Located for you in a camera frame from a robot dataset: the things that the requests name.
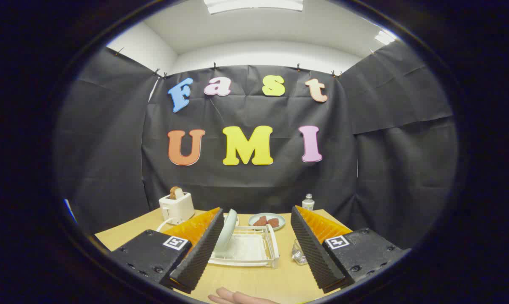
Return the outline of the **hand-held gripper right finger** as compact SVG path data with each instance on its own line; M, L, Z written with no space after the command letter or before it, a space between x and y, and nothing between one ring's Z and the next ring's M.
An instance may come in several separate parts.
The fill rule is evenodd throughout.
M291 226L318 288L325 293L368 279L410 252L372 229L351 231L301 206L293 207Z

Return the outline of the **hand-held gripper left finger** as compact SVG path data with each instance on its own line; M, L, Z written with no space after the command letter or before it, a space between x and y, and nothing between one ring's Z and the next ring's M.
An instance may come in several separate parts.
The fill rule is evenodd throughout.
M111 259L134 276L191 293L209 262L224 224L214 208L165 232L146 230L111 251Z

